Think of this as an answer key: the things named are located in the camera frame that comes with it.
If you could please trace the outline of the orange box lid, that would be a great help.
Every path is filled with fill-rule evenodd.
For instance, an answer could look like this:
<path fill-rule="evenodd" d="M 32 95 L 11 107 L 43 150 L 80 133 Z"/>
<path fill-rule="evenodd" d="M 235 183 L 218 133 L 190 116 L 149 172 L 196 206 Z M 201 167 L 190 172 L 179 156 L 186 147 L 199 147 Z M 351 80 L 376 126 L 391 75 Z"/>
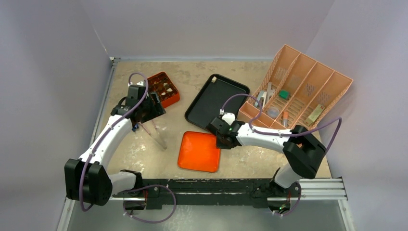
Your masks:
<path fill-rule="evenodd" d="M 186 131 L 183 134 L 178 156 L 178 167 L 215 173 L 218 171 L 221 150 L 217 138 L 210 133 Z"/>

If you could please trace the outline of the pink metal tongs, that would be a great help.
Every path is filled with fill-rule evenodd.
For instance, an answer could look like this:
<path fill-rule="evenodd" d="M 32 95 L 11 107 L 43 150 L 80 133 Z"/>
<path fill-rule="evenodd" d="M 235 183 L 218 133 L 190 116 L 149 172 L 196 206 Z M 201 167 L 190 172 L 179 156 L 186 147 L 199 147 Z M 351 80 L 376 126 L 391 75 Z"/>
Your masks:
<path fill-rule="evenodd" d="M 140 123 L 141 127 L 147 132 L 147 134 L 158 144 L 161 146 L 162 149 L 166 150 L 167 149 L 167 144 L 166 141 L 161 134 L 161 130 L 155 123 L 155 121 L 149 120 L 144 123 Z"/>

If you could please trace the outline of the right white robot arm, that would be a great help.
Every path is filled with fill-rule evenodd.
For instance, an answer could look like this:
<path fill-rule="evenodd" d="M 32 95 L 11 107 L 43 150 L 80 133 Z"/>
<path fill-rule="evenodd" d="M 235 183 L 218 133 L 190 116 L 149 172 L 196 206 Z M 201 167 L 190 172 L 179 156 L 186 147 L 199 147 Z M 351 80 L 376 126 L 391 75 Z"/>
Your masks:
<path fill-rule="evenodd" d="M 327 153 L 327 148 L 301 125 L 293 129 L 262 128 L 226 113 L 214 117 L 206 129 L 216 136 L 220 149 L 254 146 L 284 154 L 287 164 L 277 170 L 270 183 L 271 192 L 277 196 L 300 179 L 314 179 Z"/>

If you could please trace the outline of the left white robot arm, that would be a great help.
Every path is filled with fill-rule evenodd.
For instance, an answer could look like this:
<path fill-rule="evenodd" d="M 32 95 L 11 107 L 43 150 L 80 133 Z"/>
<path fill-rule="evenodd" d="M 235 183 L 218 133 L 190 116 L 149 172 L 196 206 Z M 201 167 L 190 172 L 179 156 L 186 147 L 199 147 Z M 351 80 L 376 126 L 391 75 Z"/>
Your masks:
<path fill-rule="evenodd" d="M 115 194 L 127 192 L 137 197 L 143 192 L 140 172 L 121 170 L 109 175 L 106 171 L 122 140 L 142 124 L 165 114 L 160 95 L 146 86 L 130 85 L 127 96 L 111 110 L 105 128 L 96 141 L 78 158 L 64 166 L 66 196 L 91 205 L 105 205 Z"/>

